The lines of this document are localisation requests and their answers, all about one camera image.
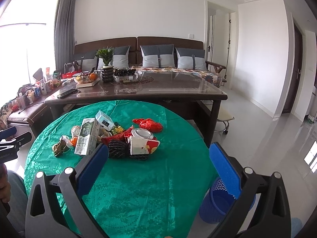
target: brown door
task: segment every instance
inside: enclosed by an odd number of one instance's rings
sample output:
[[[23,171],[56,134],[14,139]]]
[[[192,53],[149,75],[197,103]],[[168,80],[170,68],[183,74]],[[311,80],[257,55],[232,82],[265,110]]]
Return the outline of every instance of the brown door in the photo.
[[[299,31],[298,27],[294,25],[295,29],[295,58],[294,58],[294,69],[291,80],[291,85],[289,87],[286,102],[282,113],[290,113],[294,105],[295,97],[297,94],[297,89],[299,85],[299,80],[302,71],[303,62],[303,36]]]

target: gray curtain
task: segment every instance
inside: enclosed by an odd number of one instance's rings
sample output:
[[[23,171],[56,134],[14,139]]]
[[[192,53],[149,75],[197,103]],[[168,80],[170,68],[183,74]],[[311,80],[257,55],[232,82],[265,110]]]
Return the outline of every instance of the gray curtain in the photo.
[[[75,0],[60,0],[55,24],[56,69],[72,61],[74,51]]]

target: glass tabletop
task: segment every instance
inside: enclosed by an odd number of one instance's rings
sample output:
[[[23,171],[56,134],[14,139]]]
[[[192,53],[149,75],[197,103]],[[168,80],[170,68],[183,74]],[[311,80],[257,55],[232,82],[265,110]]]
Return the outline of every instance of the glass tabletop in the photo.
[[[114,83],[103,83],[100,80],[92,87],[78,88],[80,93],[71,94],[64,99],[58,99],[57,96],[67,90],[76,88],[76,83],[73,82],[66,87],[61,88],[49,96],[46,104],[53,103],[74,103],[83,102],[84,99],[137,99],[137,97],[153,97],[160,98],[171,97],[192,97],[193,99],[211,99],[210,96],[216,96],[218,100],[226,100],[227,95],[220,89],[207,82],[206,80],[190,73],[175,73],[175,72],[144,72],[143,80],[147,79],[146,83],[135,83],[133,85],[123,85]]]

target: wooden chair arm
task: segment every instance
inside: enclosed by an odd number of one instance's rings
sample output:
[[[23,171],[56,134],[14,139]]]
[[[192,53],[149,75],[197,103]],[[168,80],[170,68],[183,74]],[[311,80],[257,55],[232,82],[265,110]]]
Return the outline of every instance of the wooden chair arm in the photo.
[[[223,65],[221,65],[221,64],[214,63],[214,62],[209,62],[209,61],[206,61],[206,65],[211,65],[211,66],[213,66],[216,73],[220,73],[220,72],[222,71],[222,69],[227,69],[226,66],[223,66]]]

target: tiled floor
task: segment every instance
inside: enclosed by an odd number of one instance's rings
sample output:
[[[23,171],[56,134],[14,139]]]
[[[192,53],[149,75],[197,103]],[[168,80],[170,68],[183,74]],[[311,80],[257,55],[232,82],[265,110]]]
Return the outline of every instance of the tiled floor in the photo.
[[[306,158],[308,164],[304,160],[317,140],[317,124],[302,123],[291,114],[273,120],[233,90],[222,90],[228,93],[228,100],[222,102],[222,106],[235,119],[230,122],[229,133],[215,133],[213,141],[218,141],[243,167],[250,166],[258,174],[271,175],[279,171],[286,186],[291,216],[305,224],[317,205],[317,172],[310,169],[316,157]],[[21,176],[28,150],[29,147],[24,147],[17,160],[7,163],[9,169]],[[248,226],[254,208],[242,229]],[[188,237],[205,238],[214,228],[215,225],[206,224],[197,216]]]

